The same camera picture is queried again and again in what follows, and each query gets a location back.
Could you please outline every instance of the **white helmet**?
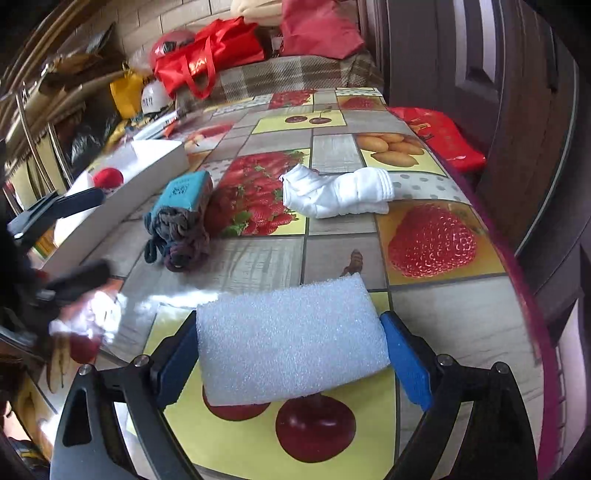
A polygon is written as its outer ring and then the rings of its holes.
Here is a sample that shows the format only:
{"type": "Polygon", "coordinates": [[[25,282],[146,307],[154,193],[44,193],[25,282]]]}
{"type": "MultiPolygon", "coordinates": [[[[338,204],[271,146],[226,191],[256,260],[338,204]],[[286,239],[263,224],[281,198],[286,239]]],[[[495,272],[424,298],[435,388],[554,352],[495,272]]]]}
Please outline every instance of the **white helmet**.
{"type": "Polygon", "coordinates": [[[156,113],[166,107],[172,99],[166,93],[164,85],[159,80],[147,84],[142,92],[142,112],[156,113]]]}

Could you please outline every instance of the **white foam sponge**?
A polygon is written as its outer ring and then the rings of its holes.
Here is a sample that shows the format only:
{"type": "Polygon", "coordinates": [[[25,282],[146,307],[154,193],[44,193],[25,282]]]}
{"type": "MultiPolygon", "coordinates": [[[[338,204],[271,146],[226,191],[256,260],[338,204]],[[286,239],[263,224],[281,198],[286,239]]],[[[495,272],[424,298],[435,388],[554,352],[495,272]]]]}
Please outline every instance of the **white foam sponge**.
{"type": "Polygon", "coordinates": [[[197,309],[199,364],[213,406],[302,397],[389,364],[361,276],[222,297],[197,309]]]}

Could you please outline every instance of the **plaid blanket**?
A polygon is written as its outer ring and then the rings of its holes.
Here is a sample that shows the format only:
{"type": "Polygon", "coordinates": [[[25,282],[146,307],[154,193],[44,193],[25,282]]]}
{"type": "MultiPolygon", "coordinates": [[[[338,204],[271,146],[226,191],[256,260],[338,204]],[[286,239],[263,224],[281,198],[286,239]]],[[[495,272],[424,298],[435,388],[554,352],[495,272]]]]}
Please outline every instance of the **plaid blanket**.
{"type": "Polygon", "coordinates": [[[212,94],[205,100],[196,99],[188,87],[182,87],[177,91],[176,107],[193,111],[256,95],[326,87],[382,90],[384,78],[367,50],[344,60],[312,55],[277,57],[220,72],[212,94]]]}

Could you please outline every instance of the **brick wall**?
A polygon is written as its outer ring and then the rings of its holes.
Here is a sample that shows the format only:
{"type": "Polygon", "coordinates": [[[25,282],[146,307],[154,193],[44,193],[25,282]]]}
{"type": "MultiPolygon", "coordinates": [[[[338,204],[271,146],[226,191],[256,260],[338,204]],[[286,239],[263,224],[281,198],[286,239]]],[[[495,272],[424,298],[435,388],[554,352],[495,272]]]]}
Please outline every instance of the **brick wall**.
{"type": "MultiPolygon", "coordinates": [[[[149,50],[170,30],[198,31],[216,18],[230,18],[232,0],[112,0],[88,22],[76,29],[76,37],[88,38],[117,22],[121,49],[131,54],[138,48],[149,50]]],[[[340,2],[342,10],[358,23],[356,0],[340,2]]]]}

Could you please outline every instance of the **red ball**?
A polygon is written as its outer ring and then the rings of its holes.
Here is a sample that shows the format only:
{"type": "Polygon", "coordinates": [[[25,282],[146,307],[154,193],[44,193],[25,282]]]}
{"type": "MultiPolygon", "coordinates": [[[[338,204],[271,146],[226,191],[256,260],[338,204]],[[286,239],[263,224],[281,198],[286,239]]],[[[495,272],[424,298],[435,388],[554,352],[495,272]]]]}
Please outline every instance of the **red ball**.
{"type": "Polygon", "coordinates": [[[116,189],[123,185],[123,174],[116,168],[107,167],[97,172],[92,180],[100,189],[116,189]]]}

